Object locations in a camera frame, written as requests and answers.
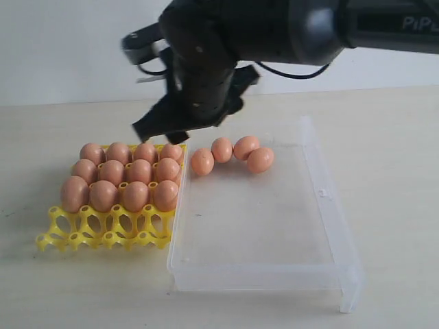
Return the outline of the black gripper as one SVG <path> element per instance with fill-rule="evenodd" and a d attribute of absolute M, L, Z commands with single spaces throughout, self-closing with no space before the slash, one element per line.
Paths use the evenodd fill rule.
<path fill-rule="evenodd" d="M 241 96 L 260 78 L 252 65 L 237 69 L 222 44 L 183 50 L 177 55 L 169 47 L 161 51 L 167 94 L 132 124 L 141 142 L 165 135 L 169 143 L 180 144 L 189 130 L 218 126 L 243 108 Z"/>

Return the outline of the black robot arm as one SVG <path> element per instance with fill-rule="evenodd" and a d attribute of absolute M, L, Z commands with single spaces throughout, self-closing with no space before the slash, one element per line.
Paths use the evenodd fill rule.
<path fill-rule="evenodd" d="M 133 124 L 140 140 L 218 126 L 243 108 L 258 67 L 325 71 L 344 49 L 438 52 L 437 1 L 172 1 L 155 24 L 127 35 L 135 66 L 159 58 L 166 93 Z"/>

